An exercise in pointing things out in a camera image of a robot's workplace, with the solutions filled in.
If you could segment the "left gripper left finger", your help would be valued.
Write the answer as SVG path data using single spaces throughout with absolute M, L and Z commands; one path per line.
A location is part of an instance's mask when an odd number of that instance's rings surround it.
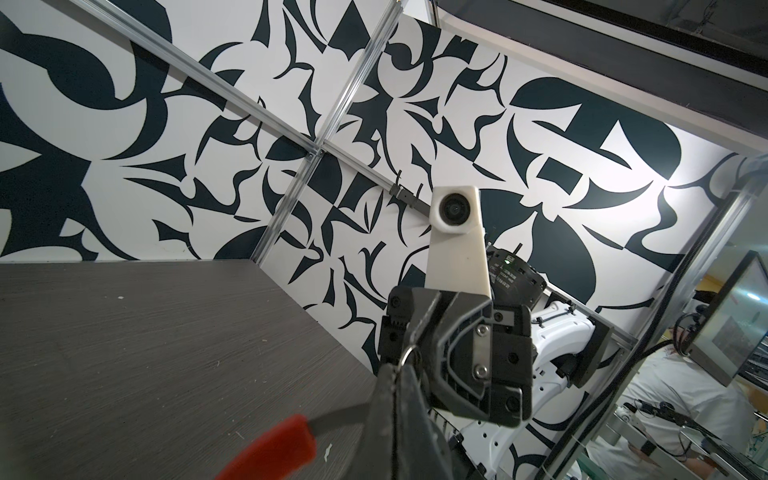
M 342 479 L 406 479 L 407 460 L 401 451 L 405 387 L 412 380 L 411 365 L 380 368 L 363 415 L 363 430 Z

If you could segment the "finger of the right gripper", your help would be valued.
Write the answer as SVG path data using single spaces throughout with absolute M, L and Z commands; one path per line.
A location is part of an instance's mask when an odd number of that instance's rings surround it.
M 430 400 L 456 416 L 488 420 L 492 301 L 479 294 L 435 293 L 420 344 Z
M 412 312 L 403 337 L 404 347 L 398 360 L 399 366 L 404 366 L 409 357 L 421 347 L 427 328 L 434 320 L 435 313 L 445 298 L 446 294 L 441 290 L 427 288 L 411 290 Z

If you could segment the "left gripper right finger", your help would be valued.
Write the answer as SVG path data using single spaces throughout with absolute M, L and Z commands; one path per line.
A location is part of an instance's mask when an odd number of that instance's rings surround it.
M 429 417 L 415 370 L 398 373 L 398 478 L 453 479 L 445 437 Z

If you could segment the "red key tag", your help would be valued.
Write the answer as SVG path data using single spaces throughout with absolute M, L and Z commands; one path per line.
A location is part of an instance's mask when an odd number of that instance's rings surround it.
M 215 479 L 286 479 L 309 464 L 316 451 L 309 420 L 300 414 L 293 415 L 250 443 Z

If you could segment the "large wire keyring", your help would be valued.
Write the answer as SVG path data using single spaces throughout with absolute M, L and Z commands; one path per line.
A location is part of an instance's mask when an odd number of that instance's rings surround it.
M 319 437 L 343 427 L 367 425 L 370 423 L 370 416 L 373 416 L 373 420 L 386 420 L 395 424 L 395 407 L 398 405 L 396 387 L 399 385 L 399 377 L 407 364 L 420 362 L 419 355 L 419 348 L 415 345 L 407 345 L 401 351 L 380 351 L 381 363 L 376 389 L 384 382 L 384 392 L 374 392 L 365 403 L 342 407 L 308 420 L 309 431 Z

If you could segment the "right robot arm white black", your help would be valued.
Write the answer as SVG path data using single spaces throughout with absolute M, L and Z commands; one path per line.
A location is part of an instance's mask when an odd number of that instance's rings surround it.
M 412 360 L 427 403 L 469 425 L 448 446 L 454 476 L 492 479 L 537 412 L 594 374 L 612 327 L 552 294 L 515 253 L 486 250 L 488 296 L 399 285 L 388 298 L 380 359 Z

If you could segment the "monitor screen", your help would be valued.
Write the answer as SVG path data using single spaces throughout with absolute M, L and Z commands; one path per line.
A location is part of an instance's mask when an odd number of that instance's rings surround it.
M 748 252 L 704 312 L 689 358 L 729 386 L 767 335 L 767 269 Z

